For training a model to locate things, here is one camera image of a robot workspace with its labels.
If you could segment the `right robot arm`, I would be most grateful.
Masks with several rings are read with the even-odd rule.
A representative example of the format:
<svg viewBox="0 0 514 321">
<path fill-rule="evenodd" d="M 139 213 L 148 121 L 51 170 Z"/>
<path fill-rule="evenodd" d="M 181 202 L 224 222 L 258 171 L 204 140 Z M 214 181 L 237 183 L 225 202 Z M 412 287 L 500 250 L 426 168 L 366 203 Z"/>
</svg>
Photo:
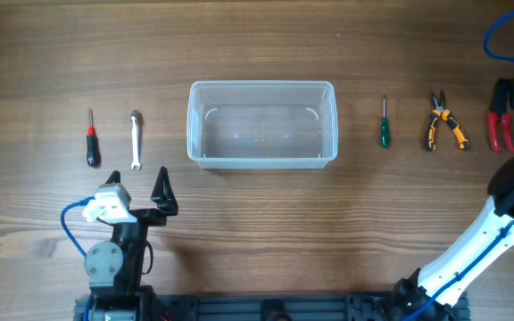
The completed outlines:
<svg viewBox="0 0 514 321">
<path fill-rule="evenodd" d="M 477 219 L 439 258 L 399 281 L 390 320 L 446 320 L 466 288 L 514 246 L 514 157 L 493 176 Z"/>
</svg>

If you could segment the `orange black needle-nose pliers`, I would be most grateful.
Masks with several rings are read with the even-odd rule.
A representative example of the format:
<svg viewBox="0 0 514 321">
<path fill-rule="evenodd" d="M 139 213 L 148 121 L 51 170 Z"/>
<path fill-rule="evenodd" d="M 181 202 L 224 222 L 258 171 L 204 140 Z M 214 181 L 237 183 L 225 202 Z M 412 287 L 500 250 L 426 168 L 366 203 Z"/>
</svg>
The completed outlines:
<svg viewBox="0 0 514 321">
<path fill-rule="evenodd" d="M 427 125 L 427 130 L 424 135 L 425 149 L 428 152 L 432 152 L 435 150 L 436 127 L 440 121 L 443 121 L 448 125 L 448 127 L 454 134 L 459 148 L 465 151 L 468 150 L 470 147 L 469 140 L 467 139 L 464 131 L 462 130 L 460 123 L 453 116 L 453 113 L 445 106 L 444 91 L 441 90 L 439 95 L 436 95 L 433 91 L 431 91 L 429 95 L 433 110 L 430 113 L 429 123 Z"/>
</svg>

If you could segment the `red handle snips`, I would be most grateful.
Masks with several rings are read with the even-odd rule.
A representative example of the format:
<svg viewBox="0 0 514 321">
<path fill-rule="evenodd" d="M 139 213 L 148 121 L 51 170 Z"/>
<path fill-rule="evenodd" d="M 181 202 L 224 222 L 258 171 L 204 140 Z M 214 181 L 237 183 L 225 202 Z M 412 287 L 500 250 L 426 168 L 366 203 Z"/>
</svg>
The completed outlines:
<svg viewBox="0 0 514 321">
<path fill-rule="evenodd" d="M 511 116 L 507 112 L 507 104 L 495 103 L 487 114 L 488 135 L 492 149 L 495 152 L 502 150 L 498 136 L 498 127 L 501 127 L 503 142 L 509 152 L 514 152 L 514 143 L 510 133 Z"/>
</svg>

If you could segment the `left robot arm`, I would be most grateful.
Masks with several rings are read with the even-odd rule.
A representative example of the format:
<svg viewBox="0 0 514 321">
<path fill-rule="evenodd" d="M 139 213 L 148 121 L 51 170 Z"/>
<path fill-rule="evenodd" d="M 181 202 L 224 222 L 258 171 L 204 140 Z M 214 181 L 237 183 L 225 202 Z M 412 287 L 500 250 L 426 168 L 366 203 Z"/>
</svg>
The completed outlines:
<svg viewBox="0 0 514 321">
<path fill-rule="evenodd" d="M 153 288 L 142 285 L 146 253 L 153 253 L 147 241 L 151 226 L 165 226 L 167 218 L 178 214 L 168 170 L 161 167 L 151 194 L 154 207 L 132 210 L 131 197 L 115 170 L 100 185 L 83 210 L 89 222 L 112 227 L 111 239 L 94 245 L 85 257 L 91 299 L 84 320 L 170 320 L 170 311 L 157 298 Z"/>
</svg>

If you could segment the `green handle screwdriver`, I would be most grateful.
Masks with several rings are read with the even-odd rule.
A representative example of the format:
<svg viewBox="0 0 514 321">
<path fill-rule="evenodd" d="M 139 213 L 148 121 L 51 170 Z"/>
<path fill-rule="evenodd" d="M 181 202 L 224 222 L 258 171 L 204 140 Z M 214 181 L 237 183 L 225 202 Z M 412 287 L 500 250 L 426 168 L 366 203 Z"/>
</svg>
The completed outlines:
<svg viewBox="0 0 514 321">
<path fill-rule="evenodd" d="M 382 109 L 383 116 L 381 119 L 381 128 L 380 128 L 380 144 L 383 148 L 388 148 L 390 144 L 390 134 L 389 134 L 389 122 L 386 113 L 386 97 L 382 98 Z"/>
</svg>

